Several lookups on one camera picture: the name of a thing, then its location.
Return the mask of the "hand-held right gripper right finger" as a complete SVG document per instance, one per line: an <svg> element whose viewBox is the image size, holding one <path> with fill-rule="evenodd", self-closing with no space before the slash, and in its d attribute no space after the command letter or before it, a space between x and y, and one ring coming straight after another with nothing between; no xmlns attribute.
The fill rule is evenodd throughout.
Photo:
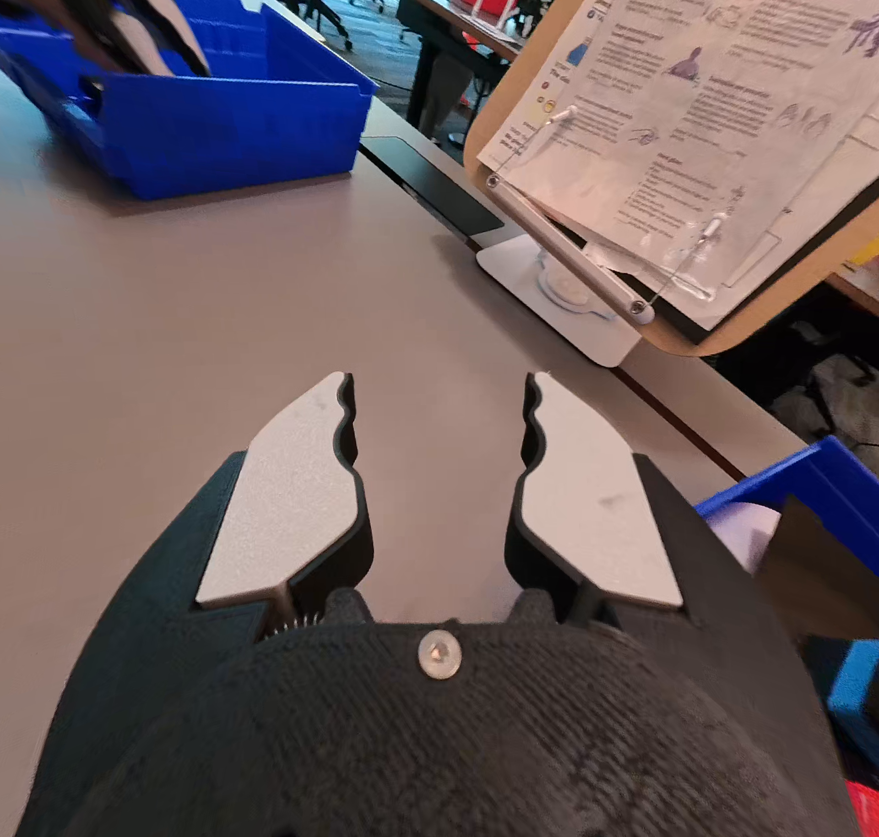
<svg viewBox="0 0 879 837"><path fill-rule="evenodd" d="M528 374L523 472L504 560L555 611L577 598L679 610L684 601L635 462L613 425L546 372Z"/></svg>

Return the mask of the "printed instruction sheets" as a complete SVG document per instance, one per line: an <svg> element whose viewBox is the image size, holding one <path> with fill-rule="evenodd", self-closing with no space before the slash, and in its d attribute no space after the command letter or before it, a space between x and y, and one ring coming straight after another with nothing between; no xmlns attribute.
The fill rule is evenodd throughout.
<svg viewBox="0 0 879 837"><path fill-rule="evenodd" d="M878 0L582 0L477 154L694 343L877 202Z"/></svg>

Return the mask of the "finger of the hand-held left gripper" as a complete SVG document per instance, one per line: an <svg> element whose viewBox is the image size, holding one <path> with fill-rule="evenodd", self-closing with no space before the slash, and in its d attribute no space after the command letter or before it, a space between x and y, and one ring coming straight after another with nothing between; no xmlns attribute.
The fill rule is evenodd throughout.
<svg viewBox="0 0 879 837"><path fill-rule="evenodd" d="M175 0L134 0L134 4L195 76L212 75L201 45Z"/></svg>
<svg viewBox="0 0 879 837"><path fill-rule="evenodd" d="M137 17L118 9L110 14L111 27L118 47L138 67L138 73L151 76L174 76L164 61L157 43L148 28Z"/></svg>

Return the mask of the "grey desk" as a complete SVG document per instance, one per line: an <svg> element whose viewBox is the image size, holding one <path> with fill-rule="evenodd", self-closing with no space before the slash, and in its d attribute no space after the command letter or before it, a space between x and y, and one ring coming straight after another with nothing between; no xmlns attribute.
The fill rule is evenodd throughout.
<svg viewBox="0 0 879 837"><path fill-rule="evenodd" d="M2 76L2 835L60 692L145 550L231 453L353 374L393 623L505 616L526 374L609 419L691 503L804 447L698 359L591 364L359 154L318 181L142 203Z"/></svg>

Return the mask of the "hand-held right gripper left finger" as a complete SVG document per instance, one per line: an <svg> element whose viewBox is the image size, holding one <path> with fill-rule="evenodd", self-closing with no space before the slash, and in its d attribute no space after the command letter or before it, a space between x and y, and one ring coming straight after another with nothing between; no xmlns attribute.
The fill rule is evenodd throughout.
<svg viewBox="0 0 879 837"><path fill-rule="evenodd" d="M204 609L266 602L324 611L374 559L363 481L354 465L350 373L335 371L251 441L196 593Z"/></svg>

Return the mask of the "white plastic item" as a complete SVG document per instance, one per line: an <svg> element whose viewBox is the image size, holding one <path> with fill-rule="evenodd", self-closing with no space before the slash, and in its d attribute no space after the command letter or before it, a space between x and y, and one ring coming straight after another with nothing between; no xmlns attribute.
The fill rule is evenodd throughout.
<svg viewBox="0 0 879 837"><path fill-rule="evenodd" d="M781 521L781 512L751 502L733 502L707 518L709 527L749 574L754 575Z"/></svg>

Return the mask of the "blue plastic bin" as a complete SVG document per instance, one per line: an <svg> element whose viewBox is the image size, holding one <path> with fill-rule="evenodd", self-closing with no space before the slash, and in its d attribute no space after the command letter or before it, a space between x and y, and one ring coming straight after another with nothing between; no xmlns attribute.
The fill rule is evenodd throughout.
<svg viewBox="0 0 879 837"><path fill-rule="evenodd" d="M210 64L107 74L42 19L2 18L2 71L60 137L144 200L349 172L375 83L282 14L176 0Z"/></svg>
<svg viewBox="0 0 879 837"><path fill-rule="evenodd" d="M794 496L878 579L877 477L827 437L697 505L707 520L733 502L781 512ZM826 714L843 743L877 769L877 638L809 638L798 647Z"/></svg>

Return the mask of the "background wooden table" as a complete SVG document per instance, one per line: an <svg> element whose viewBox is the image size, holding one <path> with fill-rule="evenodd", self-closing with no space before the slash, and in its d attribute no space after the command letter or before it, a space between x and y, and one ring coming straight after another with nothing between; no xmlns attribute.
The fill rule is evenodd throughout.
<svg viewBox="0 0 879 837"><path fill-rule="evenodd" d="M398 0L396 17L421 44L406 112L413 128L420 127L438 56L445 54L471 71L491 93L521 50L479 26L458 0Z"/></svg>

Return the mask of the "wooden document stand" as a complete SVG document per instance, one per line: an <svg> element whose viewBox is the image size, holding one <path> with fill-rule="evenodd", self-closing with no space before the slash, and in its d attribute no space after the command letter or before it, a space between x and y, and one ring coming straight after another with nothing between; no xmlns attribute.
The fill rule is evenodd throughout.
<svg viewBox="0 0 879 837"><path fill-rule="evenodd" d="M759 285L724 322L697 340L688 338L680 328L673 326L669 308L658 312L653 324L632 326L623 321L622 315L607 320L591 311L578 314L565 311L548 299L537 285L540 248L534 241L535 234L525 226L511 203L501 201L494 190L488 189L489 167L479 162L478 155L525 94L527 85L549 56L551 45L562 35L577 8L590 6L594 1L555 0L548 17L515 57L469 133L464 151L467 175L530 235L528 239L511 238L478 251L477 262L484 271L584 357L611 369L618 367L642 338L660 351L679 357L707 358L729 351L792 307L819 282L845 274L847 265L861 254L868 259L877 256L878 190L874 181L816 230L816 236L804 249Z"/></svg>

